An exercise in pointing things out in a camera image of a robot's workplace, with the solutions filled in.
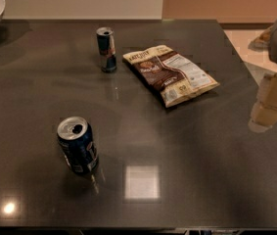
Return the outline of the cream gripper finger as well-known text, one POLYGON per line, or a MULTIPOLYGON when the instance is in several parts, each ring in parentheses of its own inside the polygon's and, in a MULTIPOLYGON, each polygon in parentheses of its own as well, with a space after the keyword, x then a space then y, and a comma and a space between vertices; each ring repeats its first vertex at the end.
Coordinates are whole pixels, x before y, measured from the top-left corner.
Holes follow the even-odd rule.
POLYGON ((256 102, 251 111, 249 128, 262 133, 277 122, 277 72, 266 73, 260 82, 256 102))

